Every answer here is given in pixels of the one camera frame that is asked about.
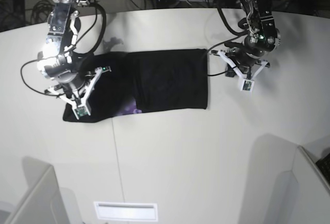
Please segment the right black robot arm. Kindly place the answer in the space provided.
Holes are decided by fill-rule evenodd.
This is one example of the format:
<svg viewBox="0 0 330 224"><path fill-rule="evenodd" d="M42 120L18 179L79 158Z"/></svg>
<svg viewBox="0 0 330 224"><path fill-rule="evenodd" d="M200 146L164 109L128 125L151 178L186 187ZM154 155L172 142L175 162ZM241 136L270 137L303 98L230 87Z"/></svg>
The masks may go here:
<svg viewBox="0 0 330 224"><path fill-rule="evenodd" d="M55 4L48 17L49 31L44 48L38 57L37 68L47 79L56 80L59 85L48 89L59 96L57 89L63 89L62 99L79 107L87 102L96 84L96 78L87 80L80 67L99 47L106 29L106 12L96 0L52 0ZM92 7L102 17L100 34L95 45L86 53L76 53L81 28L79 7Z"/></svg>

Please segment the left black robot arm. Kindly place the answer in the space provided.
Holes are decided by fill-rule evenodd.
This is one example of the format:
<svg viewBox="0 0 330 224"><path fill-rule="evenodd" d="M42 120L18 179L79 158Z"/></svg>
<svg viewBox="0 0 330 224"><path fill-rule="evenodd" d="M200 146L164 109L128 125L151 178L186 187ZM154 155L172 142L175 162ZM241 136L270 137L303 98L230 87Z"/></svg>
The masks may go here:
<svg viewBox="0 0 330 224"><path fill-rule="evenodd" d="M237 43L233 40L224 43L228 51L225 53L234 63L226 66L224 75L235 77L235 70L252 76L252 67L256 64L261 66L261 58L280 44L281 36L275 26L272 15L271 0L239 0L241 9L246 17L238 22L241 31L233 30L223 13L225 0L214 0L220 18L227 30L238 38L244 37L243 42Z"/></svg>

